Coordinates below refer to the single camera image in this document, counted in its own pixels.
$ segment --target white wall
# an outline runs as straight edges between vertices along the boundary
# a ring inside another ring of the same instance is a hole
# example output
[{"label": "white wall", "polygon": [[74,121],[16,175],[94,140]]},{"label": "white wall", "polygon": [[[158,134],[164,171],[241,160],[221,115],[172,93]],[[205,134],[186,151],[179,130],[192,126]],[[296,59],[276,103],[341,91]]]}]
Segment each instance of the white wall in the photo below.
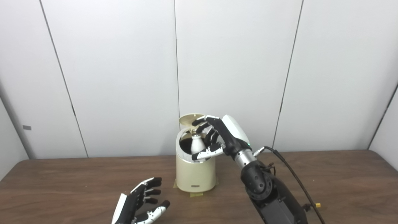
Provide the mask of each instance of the white wall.
[{"label": "white wall", "polygon": [[276,149],[367,149],[398,82],[397,9],[305,0]]},{"label": "white wall", "polygon": [[395,94],[373,139],[370,150],[398,170],[398,96]]},{"label": "white wall", "polygon": [[174,2],[43,0],[90,157],[174,154]]},{"label": "white wall", "polygon": [[[272,145],[301,2],[43,0],[88,155],[173,154],[190,112]],[[305,0],[276,149],[368,147],[398,82],[397,8]],[[39,1],[0,2],[0,32],[0,94],[28,153],[85,157]]]},{"label": "white wall", "polygon": [[0,92],[31,157],[86,157],[39,1],[0,1],[0,32]]},{"label": "white wall", "polygon": [[0,100],[0,180],[17,164],[28,159],[17,132]]},{"label": "white wall", "polygon": [[271,145],[301,0],[176,0],[180,114],[232,115]]}]

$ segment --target robotic finger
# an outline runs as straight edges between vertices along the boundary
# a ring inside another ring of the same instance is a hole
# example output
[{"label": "robotic finger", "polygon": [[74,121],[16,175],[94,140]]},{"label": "robotic finger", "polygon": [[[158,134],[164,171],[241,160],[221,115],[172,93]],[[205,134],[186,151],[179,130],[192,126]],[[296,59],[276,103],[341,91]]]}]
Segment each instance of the robotic finger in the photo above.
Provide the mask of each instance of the robotic finger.
[{"label": "robotic finger", "polygon": [[156,221],[170,206],[170,202],[165,200],[158,207],[153,208],[147,212],[143,212],[136,216],[136,224],[151,224]]},{"label": "robotic finger", "polygon": [[192,155],[192,160],[201,160],[201,159],[207,159],[207,158],[211,158],[214,156],[218,156],[221,154],[224,154],[224,148],[225,145],[222,144],[221,142],[217,143],[217,144],[213,144],[209,147],[207,147],[206,149],[204,149],[201,152],[195,153]]}]

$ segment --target robotic hand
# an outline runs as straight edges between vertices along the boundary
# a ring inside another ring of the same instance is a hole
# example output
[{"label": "robotic hand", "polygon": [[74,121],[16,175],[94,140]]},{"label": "robotic hand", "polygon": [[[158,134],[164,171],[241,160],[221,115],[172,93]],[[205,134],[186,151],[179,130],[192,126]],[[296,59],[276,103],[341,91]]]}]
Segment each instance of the robotic hand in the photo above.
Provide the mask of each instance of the robotic hand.
[{"label": "robotic hand", "polygon": [[129,195],[121,194],[113,214],[112,224],[151,224],[158,219],[169,207],[170,202],[165,200],[158,207],[135,216],[135,212],[144,203],[156,204],[158,200],[147,197],[159,195],[160,190],[152,189],[162,185],[161,177],[149,178],[137,185]]},{"label": "robotic hand", "polygon": [[[241,169],[240,179],[246,192],[266,224],[307,224],[304,209],[285,184],[271,174],[272,165],[266,166],[257,160],[265,147],[252,151],[249,140],[234,118],[225,115],[222,119],[215,116],[203,116],[192,123],[201,124],[196,133],[211,127],[205,138],[210,146],[199,153],[193,154],[193,160],[206,159],[226,154]],[[225,144],[217,143],[218,135]]]}]

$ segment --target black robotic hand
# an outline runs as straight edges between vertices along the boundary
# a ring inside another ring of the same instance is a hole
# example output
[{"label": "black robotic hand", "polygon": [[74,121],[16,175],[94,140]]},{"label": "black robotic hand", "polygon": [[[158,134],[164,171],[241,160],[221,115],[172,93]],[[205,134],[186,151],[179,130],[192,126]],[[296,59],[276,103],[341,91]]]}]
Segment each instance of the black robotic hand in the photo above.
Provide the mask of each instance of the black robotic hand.
[{"label": "black robotic hand", "polygon": [[159,195],[161,191],[152,188],[160,185],[162,185],[162,178],[153,177],[138,184],[129,195],[121,194],[113,214],[112,224],[151,224],[158,219],[170,206],[168,200],[137,216],[135,213],[144,203],[158,203],[157,199],[148,196]]},{"label": "black robotic hand", "polygon": [[[205,115],[192,122],[192,126],[197,126],[199,124],[200,126],[196,129],[196,133],[202,133],[205,128],[211,127],[206,134],[206,138],[204,140],[205,145],[210,146],[207,149],[203,150],[203,152],[200,152],[198,155],[194,154],[192,157],[193,160],[196,160],[196,157],[208,158],[220,155],[221,151],[226,155],[230,155],[232,158],[234,158],[237,153],[243,149],[251,150],[250,144],[240,138],[235,137],[225,125],[223,120],[219,117]],[[243,133],[243,131],[241,131],[240,133],[235,133],[239,137],[239,135]],[[224,140],[225,144],[217,143],[218,136],[220,136]]]}]

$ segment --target yellow tape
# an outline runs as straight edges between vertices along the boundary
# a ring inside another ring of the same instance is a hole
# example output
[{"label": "yellow tape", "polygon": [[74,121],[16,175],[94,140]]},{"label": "yellow tape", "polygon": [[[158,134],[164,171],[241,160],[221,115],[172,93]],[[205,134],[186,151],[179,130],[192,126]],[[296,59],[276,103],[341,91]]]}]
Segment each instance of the yellow tape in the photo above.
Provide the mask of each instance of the yellow tape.
[{"label": "yellow tape", "polygon": [[203,192],[191,193],[191,197],[203,196]]}]

